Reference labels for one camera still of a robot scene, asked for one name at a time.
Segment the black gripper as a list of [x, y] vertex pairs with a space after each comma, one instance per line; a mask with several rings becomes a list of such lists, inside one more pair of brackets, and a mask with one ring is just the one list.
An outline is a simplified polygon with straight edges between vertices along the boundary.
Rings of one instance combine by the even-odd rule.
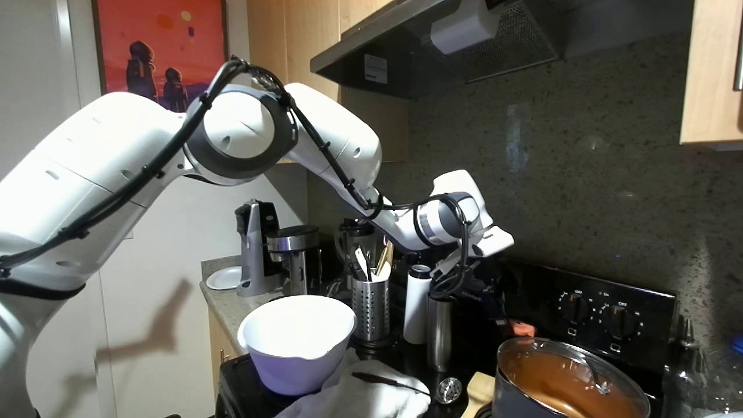
[[427, 296], [433, 300], [482, 300], [495, 283], [497, 280], [482, 260], [445, 257], [433, 266]]

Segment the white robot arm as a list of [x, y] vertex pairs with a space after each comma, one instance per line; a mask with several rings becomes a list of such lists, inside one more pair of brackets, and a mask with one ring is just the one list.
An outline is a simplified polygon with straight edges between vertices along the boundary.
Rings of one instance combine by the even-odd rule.
[[400, 248], [448, 248], [436, 277], [512, 244], [463, 170], [401, 206], [375, 191], [379, 136], [306, 84], [242, 58], [221, 66], [188, 110], [113, 91], [52, 129], [0, 183], [0, 418], [40, 418], [28, 356], [176, 178], [242, 187], [289, 158], [319, 177]]

